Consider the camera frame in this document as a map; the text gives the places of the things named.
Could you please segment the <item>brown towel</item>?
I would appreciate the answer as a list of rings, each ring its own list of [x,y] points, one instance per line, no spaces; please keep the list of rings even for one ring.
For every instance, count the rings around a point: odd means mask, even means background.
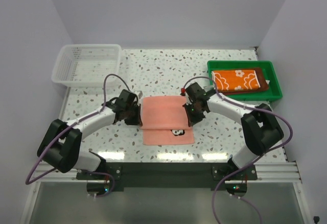
[[[224,95],[235,95],[235,94],[247,94],[247,93],[259,93],[264,92],[269,89],[269,81],[266,80],[264,73],[261,68],[253,68],[253,69],[245,69],[245,70],[255,70],[258,80],[260,82],[261,87],[257,89],[256,91],[231,91],[231,92],[221,92]]]

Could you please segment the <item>orange patterned cream towel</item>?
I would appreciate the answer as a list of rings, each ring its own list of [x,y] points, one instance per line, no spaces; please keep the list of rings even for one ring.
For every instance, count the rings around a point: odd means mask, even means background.
[[[255,70],[215,70],[211,74],[221,92],[256,91],[261,87]]]

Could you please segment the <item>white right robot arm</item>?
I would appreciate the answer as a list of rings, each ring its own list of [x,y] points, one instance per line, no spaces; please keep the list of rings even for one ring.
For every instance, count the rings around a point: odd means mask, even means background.
[[[186,97],[183,107],[189,127],[201,122],[205,113],[221,114],[242,126],[245,145],[230,157],[225,170],[233,179],[240,179],[248,164],[263,156],[284,137],[281,126],[266,104],[248,105],[217,92],[215,88],[206,91],[196,82],[183,87],[181,95]]]

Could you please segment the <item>peach pink towel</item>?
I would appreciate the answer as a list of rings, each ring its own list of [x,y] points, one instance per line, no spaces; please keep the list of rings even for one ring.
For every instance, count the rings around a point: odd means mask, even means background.
[[[183,105],[183,96],[152,96],[142,99],[141,130],[147,146],[194,144],[193,129]]]

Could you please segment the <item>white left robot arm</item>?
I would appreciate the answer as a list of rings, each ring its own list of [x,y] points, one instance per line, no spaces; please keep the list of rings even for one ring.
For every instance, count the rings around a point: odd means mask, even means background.
[[[141,91],[124,89],[119,96],[104,101],[91,113],[74,120],[54,120],[37,150],[37,156],[62,173],[77,169],[88,171],[94,179],[103,178],[106,173],[105,159],[94,152],[82,151],[81,143],[99,129],[119,121],[141,126],[139,101],[142,96]]]

